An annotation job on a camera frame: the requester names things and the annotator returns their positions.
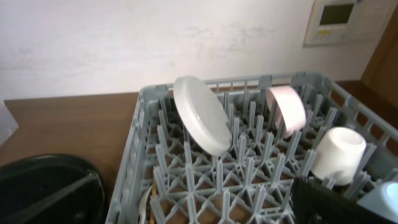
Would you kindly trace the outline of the cream paper cup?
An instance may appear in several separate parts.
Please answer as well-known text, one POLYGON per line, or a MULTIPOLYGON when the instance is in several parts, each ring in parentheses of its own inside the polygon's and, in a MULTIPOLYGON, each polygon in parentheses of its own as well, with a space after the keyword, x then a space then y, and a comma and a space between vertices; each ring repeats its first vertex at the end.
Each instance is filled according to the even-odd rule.
POLYGON ((312 174, 320 180, 332 178, 335 184, 353 181, 367 142, 358 132, 346 127, 329 129, 316 147, 312 174))

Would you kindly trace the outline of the grey plate with food scraps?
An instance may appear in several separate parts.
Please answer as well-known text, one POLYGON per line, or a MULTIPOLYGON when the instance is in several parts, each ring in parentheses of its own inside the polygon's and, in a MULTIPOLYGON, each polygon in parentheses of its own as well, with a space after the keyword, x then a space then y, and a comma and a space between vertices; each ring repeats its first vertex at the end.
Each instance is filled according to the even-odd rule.
POLYGON ((203 80, 178 77, 174 82, 174 100, 184 126, 205 152, 220 156, 231 147, 232 134, 226 112, 203 80))

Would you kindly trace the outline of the white plastic fork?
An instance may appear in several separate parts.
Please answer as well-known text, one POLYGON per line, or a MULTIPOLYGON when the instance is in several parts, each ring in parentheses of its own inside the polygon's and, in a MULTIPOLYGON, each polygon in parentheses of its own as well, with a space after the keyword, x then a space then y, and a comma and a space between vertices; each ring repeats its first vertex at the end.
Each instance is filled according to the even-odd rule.
POLYGON ((139 202, 139 223, 145 224, 146 221, 146 206, 147 200, 149 198, 150 193, 152 192, 153 186, 151 185, 142 195, 139 202))

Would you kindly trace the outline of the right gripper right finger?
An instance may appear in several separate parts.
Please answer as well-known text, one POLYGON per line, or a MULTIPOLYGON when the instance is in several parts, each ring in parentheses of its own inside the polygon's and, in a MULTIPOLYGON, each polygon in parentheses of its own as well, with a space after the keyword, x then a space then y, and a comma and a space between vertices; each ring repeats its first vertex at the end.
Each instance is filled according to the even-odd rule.
POLYGON ((290 196, 297 223, 394 223, 308 178, 296 177, 290 196))

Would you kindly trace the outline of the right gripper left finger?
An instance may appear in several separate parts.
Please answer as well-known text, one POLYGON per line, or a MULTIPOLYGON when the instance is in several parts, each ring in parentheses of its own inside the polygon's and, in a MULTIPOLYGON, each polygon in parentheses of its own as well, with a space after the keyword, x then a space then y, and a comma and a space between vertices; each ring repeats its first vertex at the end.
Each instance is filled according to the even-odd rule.
POLYGON ((83 178, 14 212, 1 223, 99 223, 103 218, 103 186, 98 173, 83 178))

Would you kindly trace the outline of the blue plastic cup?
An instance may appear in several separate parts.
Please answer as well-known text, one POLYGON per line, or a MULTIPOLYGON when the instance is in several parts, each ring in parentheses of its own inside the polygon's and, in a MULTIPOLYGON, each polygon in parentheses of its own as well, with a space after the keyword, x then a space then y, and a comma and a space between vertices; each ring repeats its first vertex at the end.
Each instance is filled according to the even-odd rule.
POLYGON ((397 223, 397 182, 385 182, 358 200, 358 205, 397 223))

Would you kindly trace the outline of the pink small bowl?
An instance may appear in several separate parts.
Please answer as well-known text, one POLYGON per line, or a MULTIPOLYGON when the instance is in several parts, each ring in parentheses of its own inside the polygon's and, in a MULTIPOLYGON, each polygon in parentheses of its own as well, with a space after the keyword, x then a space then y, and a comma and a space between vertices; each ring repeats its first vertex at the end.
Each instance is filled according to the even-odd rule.
POLYGON ((283 138, 289 138, 306 124, 305 107, 301 97, 291 86, 274 86, 266 90, 267 105, 271 109, 276 102, 274 124, 278 128, 284 121, 283 138))

